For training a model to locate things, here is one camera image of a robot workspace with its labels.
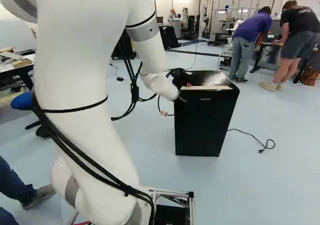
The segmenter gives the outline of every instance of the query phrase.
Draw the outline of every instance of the brown bag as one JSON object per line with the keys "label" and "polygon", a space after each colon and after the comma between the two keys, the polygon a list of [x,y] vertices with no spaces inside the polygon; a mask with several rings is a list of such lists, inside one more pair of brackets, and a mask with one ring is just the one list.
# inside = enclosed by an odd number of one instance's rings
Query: brown bag
{"label": "brown bag", "polygon": [[316,85],[318,76],[319,73],[316,70],[312,69],[311,66],[308,66],[303,71],[303,74],[301,76],[301,82],[307,86],[314,86]]}

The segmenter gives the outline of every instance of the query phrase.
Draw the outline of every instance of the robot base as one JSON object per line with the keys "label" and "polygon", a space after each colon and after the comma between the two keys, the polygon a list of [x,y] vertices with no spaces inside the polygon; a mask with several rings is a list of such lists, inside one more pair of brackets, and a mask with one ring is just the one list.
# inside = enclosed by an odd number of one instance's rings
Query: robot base
{"label": "robot base", "polygon": [[[155,205],[154,225],[195,225],[194,192],[149,189]],[[157,204],[160,198],[179,206]],[[67,225],[74,225],[79,215],[76,211]]]}

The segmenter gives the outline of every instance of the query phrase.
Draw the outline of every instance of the black strap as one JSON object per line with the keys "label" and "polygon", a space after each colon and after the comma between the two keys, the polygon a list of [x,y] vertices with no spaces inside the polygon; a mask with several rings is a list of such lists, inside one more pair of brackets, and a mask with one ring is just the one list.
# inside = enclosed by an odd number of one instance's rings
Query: black strap
{"label": "black strap", "polygon": [[154,13],[148,17],[146,20],[142,21],[142,22],[139,22],[139,23],[136,23],[134,25],[128,25],[128,26],[125,26],[126,28],[130,29],[130,28],[134,28],[134,27],[138,27],[142,24],[145,24],[146,22],[148,22],[150,19],[152,19],[154,17],[154,15],[156,14],[156,11],[154,11]]}
{"label": "black strap", "polygon": [[63,110],[51,110],[51,109],[41,109],[42,112],[44,113],[48,113],[48,114],[65,114],[65,113],[73,113],[73,112],[79,112],[79,111],[83,111],[83,110],[87,110],[87,109],[92,109],[96,106],[99,106],[101,104],[103,104],[105,101],[108,100],[108,96],[106,96],[105,99],[92,104],[92,105],[88,105],[88,106],[83,106],[83,107],[77,107],[77,108],[72,108],[72,109],[63,109]]}

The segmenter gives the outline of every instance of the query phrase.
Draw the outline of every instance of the black box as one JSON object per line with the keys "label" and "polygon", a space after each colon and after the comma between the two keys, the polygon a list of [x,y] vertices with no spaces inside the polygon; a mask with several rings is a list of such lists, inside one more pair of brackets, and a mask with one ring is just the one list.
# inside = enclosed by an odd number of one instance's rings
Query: black box
{"label": "black box", "polygon": [[175,154],[219,157],[240,90],[221,71],[188,71],[174,103]]}

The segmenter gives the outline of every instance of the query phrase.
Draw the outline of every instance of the jeans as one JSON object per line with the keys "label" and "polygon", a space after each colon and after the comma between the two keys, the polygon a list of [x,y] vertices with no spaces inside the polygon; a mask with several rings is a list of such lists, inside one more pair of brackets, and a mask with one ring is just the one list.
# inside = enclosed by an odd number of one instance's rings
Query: jeans
{"label": "jeans", "polygon": [[230,78],[237,77],[244,79],[249,65],[253,63],[255,42],[249,42],[241,37],[234,37],[232,40],[232,61],[229,73]]}
{"label": "jeans", "polygon": [[[8,198],[28,203],[37,195],[32,184],[25,185],[2,156],[0,156],[0,178],[0,192]],[[0,224],[19,225],[11,213],[2,207],[0,207]]]}

